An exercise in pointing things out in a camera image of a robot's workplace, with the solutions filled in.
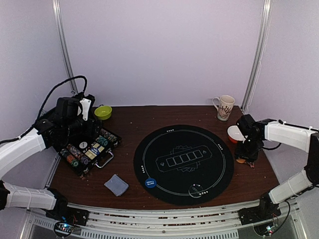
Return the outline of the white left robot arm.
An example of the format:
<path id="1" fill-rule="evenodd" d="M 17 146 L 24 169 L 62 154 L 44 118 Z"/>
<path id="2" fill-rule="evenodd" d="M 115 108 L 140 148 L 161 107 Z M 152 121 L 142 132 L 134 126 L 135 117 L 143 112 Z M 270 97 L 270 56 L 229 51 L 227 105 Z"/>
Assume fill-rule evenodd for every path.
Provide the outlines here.
<path id="1" fill-rule="evenodd" d="M 15 141 L 6 141 L 0 148 L 0 175 L 6 175 L 11 169 L 29 157 L 53 147 L 57 152 L 65 148 L 69 140 L 98 135 L 102 123 L 92 112 L 85 116 L 62 117 L 50 111 L 40 117 L 32 129 Z M 0 208 L 39 208 L 52 211 L 61 221 L 67 221 L 72 211 L 67 199 L 55 189 L 33 189 L 0 182 Z"/>

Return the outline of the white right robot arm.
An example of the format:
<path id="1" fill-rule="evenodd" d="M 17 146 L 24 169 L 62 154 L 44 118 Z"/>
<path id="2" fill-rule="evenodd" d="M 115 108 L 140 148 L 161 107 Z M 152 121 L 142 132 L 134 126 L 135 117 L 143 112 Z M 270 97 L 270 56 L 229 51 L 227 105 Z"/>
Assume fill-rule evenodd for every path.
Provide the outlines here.
<path id="1" fill-rule="evenodd" d="M 319 128 L 318 118 L 308 118 L 300 119 L 296 121 L 288 121 L 288 123 L 301 125 L 301 126 L 313 126 L 314 128 Z M 255 168 L 251 168 L 247 164 L 240 164 L 235 162 L 236 166 L 244 166 L 247 168 L 249 173 L 256 173 L 260 166 L 257 163 L 261 161 L 261 156 L 263 152 L 259 152 L 259 158 L 255 162 Z M 287 146 L 282 144 L 278 149 L 268 151 L 265 150 L 266 157 L 270 162 L 270 165 L 276 174 L 279 183 L 283 183 L 291 176 L 300 172 L 307 164 L 308 154 L 303 150 L 294 148 L 292 146 Z M 315 188 L 313 190 L 307 191 L 301 196 L 297 197 L 298 205 L 301 211 L 310 217 L 310 214 L 315 215 L 319 213 L 319 189 Z"/>

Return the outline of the blue small blind button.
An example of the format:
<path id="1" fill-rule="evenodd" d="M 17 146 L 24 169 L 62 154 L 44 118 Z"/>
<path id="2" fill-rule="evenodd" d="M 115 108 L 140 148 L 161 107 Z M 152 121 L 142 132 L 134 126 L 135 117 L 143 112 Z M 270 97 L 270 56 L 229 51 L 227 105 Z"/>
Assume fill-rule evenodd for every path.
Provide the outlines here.
<path id="1" fill-rule="evenodd" d="M 157 181 L 154 178 L 148 178 L 145 180 L 145 186 L 149 189 L 154 188 L 157 185 Z"/>

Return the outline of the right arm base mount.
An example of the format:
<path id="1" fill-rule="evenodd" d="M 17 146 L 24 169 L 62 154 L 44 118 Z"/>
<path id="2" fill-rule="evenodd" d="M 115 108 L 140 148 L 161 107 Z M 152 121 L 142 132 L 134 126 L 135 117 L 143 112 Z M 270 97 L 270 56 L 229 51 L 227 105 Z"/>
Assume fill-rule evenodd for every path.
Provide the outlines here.
<path id="1" fill-rule="evenodd" d="M 256 234 L 259 236 L 271 236 L 279 226 L 279 208 L 270 211 L 262 211 L 259 206 L 242 208 L 238 211 L 241 225 L 253 224 Z"/>

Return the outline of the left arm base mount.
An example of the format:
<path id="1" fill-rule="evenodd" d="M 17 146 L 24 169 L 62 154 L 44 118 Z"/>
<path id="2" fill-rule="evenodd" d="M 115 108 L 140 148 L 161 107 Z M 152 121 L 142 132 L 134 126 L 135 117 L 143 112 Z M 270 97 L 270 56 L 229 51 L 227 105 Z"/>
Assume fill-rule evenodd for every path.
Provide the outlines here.
<path id="1" fill-rule="evenodd" d="M 59 212 L 57 210 L 44 210 L 48 218 L 55 219 L 53 226 L 54 233 L 60 238 L 66 238 L 72 233 L 80 232 L 81 226 L 86 226 L 89 211 L 66 207 L 66 210 Z"/>

